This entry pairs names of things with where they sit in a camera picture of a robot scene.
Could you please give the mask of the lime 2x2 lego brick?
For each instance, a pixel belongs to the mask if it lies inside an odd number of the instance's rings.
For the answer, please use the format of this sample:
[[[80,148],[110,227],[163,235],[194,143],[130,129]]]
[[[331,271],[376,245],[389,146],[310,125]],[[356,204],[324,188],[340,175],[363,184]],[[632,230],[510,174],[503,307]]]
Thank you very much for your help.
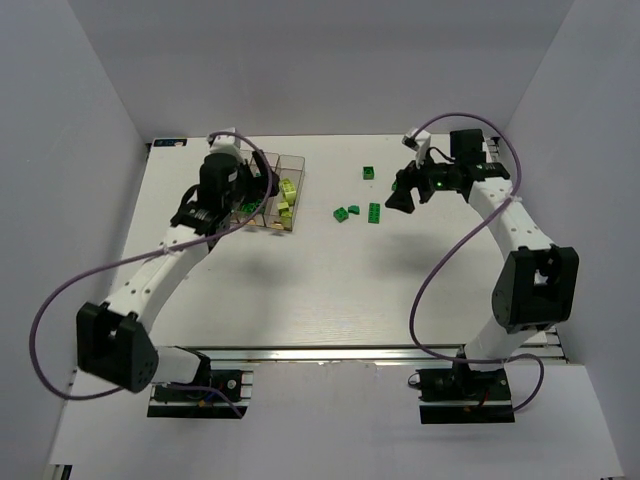
[[[292,213],[289,211],[285,211],[280,214],[280,223],[283,225],[285,229],[292,228]]]

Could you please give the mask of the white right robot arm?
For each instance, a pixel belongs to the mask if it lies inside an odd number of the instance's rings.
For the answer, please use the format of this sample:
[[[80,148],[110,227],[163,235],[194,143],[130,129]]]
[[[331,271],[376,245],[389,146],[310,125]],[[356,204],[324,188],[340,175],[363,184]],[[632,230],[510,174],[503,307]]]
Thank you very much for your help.
[[[504,265],[491,293],[492,316],[458,356],[480,372],[497,370],[528,339],[571,313],[579,256],[556,245],[516,195],[516,185],[479,129],[454,131],[437,162],[428,133],[403,139],[414,159],[396,174],[385,205],[406,214],[440,192],[455,192],[476,211],[498,245]]]

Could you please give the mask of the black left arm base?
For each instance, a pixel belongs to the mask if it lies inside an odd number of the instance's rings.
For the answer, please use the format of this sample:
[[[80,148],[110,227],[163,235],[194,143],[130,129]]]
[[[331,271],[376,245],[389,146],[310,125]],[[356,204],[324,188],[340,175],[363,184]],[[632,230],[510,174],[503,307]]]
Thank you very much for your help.
[[[213,369],[202,385],[154,386],[148,418],[240,420],[248,410],[254,372]]]

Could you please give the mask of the lime 2x3 lego brick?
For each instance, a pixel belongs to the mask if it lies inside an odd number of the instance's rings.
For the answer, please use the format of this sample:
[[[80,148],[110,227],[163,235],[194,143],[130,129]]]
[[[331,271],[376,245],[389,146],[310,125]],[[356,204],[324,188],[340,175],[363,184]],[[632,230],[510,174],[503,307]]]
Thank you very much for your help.
[[[295,197],[297,195],[295,184],[288,178],[280,180],[279,189],[284,198]]]

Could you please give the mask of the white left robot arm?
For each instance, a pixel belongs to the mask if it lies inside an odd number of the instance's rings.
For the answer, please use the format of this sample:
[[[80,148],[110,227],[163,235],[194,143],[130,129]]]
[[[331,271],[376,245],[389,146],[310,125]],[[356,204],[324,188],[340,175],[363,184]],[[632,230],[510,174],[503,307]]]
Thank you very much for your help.
[[[155,346],[154,322],[187,274],[227,232],[232,214],[247,202],[274,195],[275,172],[263,152],[252,162],[235,147],[204,158],[199,181],[183,195],[160,243],[125,284],[101,304],[85,303],[76,316],[77,355],[82,371],[132,393],[150,384],[204,384],[208,361],[198,351]]]

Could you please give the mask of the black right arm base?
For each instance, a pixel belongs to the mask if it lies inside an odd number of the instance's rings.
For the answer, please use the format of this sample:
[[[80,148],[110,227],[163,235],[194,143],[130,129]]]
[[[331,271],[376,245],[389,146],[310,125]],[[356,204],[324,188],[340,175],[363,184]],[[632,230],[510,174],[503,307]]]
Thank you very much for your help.
[[[423,425],[506,424],[515,422],[504,369],[482,372],[467,365],[417,370],[407,380],[419,393]]]

